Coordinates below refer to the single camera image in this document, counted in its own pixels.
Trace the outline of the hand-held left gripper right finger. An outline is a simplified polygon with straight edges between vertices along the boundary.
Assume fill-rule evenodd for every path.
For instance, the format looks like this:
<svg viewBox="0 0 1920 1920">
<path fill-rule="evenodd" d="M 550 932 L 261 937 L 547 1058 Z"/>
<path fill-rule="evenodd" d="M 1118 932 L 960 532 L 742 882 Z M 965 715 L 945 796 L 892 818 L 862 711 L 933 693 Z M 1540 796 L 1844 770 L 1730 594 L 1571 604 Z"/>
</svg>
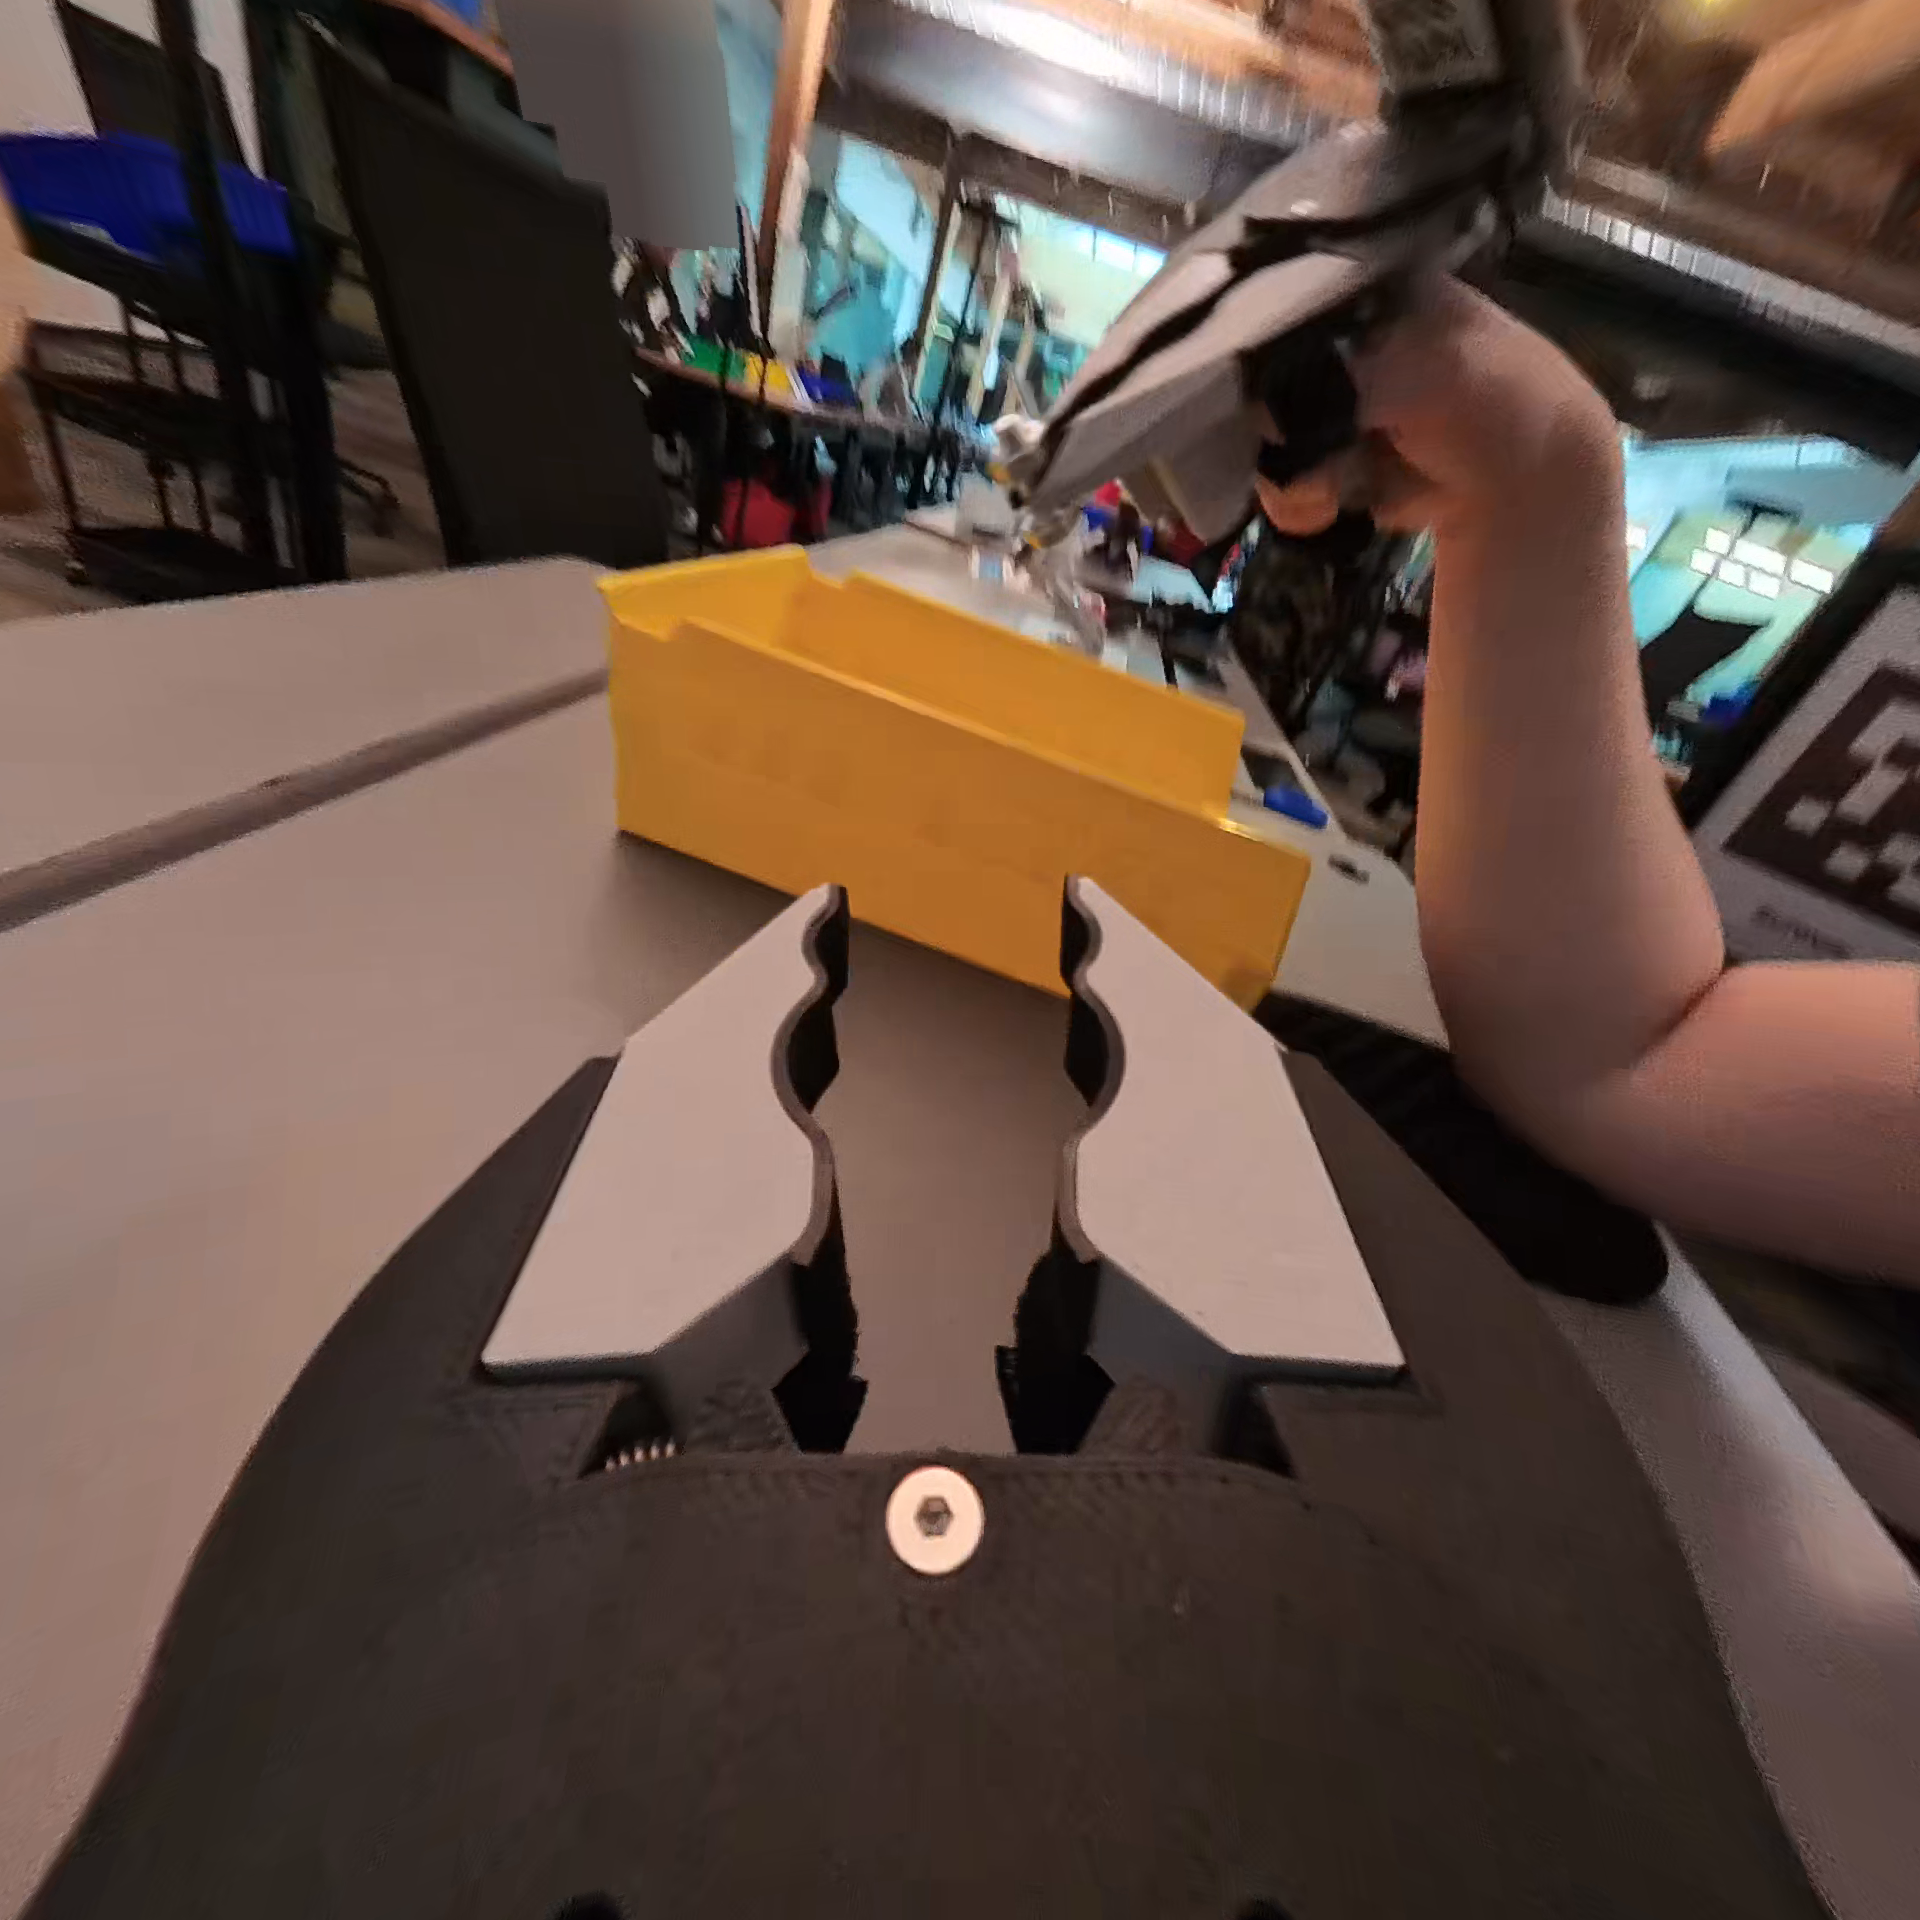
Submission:
<svg viewBox="0 0 1920 1920">
<path fill-rule="evenodd" d="M 1281 1386 L 1406 1373 L 1288 1053 L 1113 893 L 1062 882 L 1080 1118 L 997 1350 L 1019 1454 L 1084 1454 L 1136 1386 L 1195 1454 L 1283 1454 Z"/>
</svg>

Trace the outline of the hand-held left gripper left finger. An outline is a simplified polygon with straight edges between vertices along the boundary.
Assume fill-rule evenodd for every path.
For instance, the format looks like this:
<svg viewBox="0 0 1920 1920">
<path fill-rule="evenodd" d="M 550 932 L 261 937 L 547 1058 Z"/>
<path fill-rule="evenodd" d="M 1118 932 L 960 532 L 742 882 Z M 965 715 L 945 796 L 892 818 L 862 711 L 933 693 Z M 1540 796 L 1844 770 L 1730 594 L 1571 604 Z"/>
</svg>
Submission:
<svg viewBox="0 0 1920 1920">
<path fill-rule="evenodd" d="M 691 1443 L 732 1388 L 802 1452 L 862 1411 L 832 1148 L 850 905 L 818 885 L 622 1044 L 488 1334 L 488 1375 L 636 1383 Z"/>
</svg>

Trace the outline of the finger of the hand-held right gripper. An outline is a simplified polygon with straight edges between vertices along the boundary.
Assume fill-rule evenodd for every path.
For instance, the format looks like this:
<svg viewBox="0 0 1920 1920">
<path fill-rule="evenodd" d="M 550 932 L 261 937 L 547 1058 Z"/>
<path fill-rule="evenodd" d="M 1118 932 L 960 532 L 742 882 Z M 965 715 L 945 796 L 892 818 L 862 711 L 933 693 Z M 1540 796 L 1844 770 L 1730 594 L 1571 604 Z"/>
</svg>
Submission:
<svg viewBox="0 0 1920 1920">
<path fill-rule="evenodd" d="M 1358 438 L 1350 354 L 1386 294 L 1380 245 L 1184 246 L 1027 443 L 1027 497 L 1249 499 Z"/>
<path fill-rule="evenodd" d="M 1283 338 L 1444 254 L 1491 206 L 1488 127 L 1340 127 L 1166 254 L 1044 413 L 1059 442 L 1238 291 Z"/>
</svg>

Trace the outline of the yellow plastic bin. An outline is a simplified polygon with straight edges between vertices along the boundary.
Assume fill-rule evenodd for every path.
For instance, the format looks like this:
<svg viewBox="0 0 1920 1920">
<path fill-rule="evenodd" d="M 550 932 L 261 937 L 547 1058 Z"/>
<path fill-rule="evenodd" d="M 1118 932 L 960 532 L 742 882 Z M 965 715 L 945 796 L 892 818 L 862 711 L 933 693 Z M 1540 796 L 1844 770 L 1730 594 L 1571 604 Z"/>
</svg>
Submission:
<svg viewBox="0 0 1920 1920">
<path fill-rule="evenodd" d="M 1233 709 L 798 546 L 598 593 L 625 834 L 1057 995 L 1094 879 L 1244 1011 L 1274 989 L 1312 863 L 1235 820 Z"/>
</svg>

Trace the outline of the person's right forearm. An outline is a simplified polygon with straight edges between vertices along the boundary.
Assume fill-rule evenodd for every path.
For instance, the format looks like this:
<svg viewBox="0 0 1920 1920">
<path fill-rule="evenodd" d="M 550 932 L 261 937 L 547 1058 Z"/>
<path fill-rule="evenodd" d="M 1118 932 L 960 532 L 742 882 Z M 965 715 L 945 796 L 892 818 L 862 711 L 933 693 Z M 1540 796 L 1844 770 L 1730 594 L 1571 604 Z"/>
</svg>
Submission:
<svg viewBox="0 0 1920 1920">
<path fill-rule="evenodd" d="M 1394 442 L 1432 485 L 1416 882 L 1462 1077 L 1672 1230 L 1916 1287 L 1916 967 L 1729 963 L 1650 748 L 1613 435 L 1550 423 L 1538 471 Z"/>
</svg>

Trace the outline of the desktop tablet stand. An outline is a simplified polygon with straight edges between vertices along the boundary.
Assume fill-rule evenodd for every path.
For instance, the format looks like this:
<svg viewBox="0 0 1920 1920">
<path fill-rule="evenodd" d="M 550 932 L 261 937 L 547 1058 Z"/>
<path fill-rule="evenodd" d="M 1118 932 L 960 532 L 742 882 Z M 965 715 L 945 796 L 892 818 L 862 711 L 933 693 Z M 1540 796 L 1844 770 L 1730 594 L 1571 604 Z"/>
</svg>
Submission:
<svg viewBox="0 0 1920 1920">
<path fill-rule="evenodd" d="M 1024 599 L 1082 653 L 1102 653 L 1109 604 L 1084 580 L 1080 513 L 1034 514 L 987 493 L 957 503 L 954 530 L 973 583 Z"/>
</svg>

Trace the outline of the red floor container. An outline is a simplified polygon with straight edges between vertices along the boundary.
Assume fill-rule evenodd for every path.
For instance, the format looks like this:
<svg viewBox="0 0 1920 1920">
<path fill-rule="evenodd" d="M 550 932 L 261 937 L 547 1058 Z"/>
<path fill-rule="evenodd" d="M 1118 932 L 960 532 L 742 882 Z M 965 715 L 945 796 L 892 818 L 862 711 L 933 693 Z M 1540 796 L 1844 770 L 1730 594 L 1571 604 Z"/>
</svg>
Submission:
<svg viewBox="0 0 1920 1920">
<path fill-rule="evenodd" d="M 827 539 L 832 481 L 736 474 L 725 481 L 713 532 L 725 548 L 772 548 Z"/>
</svg>

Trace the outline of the black upright panel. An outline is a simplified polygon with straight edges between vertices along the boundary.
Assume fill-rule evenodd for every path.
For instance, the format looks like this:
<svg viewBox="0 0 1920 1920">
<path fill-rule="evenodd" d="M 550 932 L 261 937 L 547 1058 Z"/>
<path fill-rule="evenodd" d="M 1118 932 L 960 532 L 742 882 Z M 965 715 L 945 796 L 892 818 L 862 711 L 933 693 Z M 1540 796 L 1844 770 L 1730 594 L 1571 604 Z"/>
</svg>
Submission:
<svg viewBox="0 0 1920 1920">
<path fill-rule="evenodd" d="M 302 33 L 445 564 L 666 563 L 606 198 Z"/>
</svg>

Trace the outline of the framed marker sign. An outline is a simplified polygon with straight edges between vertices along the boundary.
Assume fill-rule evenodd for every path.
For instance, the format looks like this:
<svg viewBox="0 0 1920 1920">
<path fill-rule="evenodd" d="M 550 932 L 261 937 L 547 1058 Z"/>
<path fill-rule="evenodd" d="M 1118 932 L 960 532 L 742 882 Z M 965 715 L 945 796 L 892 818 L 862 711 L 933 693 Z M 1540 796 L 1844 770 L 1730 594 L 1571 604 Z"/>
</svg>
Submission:
<svg viewBox="0 0 1920 1920">
<path fill-rule="evenodd" d="M 1692 846 L 1737 963 L 1918 958 L 1918 558 L 1869 548 L 1714 754 Z"/>
</svg>

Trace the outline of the blue storage bin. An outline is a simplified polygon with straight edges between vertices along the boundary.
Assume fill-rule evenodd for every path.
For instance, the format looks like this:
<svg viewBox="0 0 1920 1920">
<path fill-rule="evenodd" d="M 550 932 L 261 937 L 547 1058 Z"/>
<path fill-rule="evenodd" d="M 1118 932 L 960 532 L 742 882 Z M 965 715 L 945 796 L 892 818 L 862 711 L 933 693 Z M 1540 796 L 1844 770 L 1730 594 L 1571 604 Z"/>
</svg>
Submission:
<svg viewBox="0 0 1920 1920">
<path fill-rule="evenodd" d="M 294 261 L 291 204 L 276 183 L 219 161 L 225 215 L 250 257 Z M 145 135 L 4 133 L 3 174 L 17 212 L 154 261 L 201 261 L 203 243 L 176 149 Z"/>
</svg>

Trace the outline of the wooden post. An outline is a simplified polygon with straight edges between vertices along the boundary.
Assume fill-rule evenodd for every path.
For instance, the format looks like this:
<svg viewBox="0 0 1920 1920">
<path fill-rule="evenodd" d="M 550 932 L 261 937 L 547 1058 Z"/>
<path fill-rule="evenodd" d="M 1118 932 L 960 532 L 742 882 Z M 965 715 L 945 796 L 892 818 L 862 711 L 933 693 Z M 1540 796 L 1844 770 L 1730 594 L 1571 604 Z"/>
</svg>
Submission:
<svg viewBox="0 0 1920 1920">
<path fill-rule="evenodd" d="M 774 62 L 774 87 L 770 131 L 761 179 L 761 206 L 756 229 L 756 292 L 761 316 L 772 318 L 774 276 L 782 246 L 782 222 L 788 187 L 800 179 L 814 117 L 818 109 L 837 2 L 782 2 L 780 49 Z"/>
</svg>

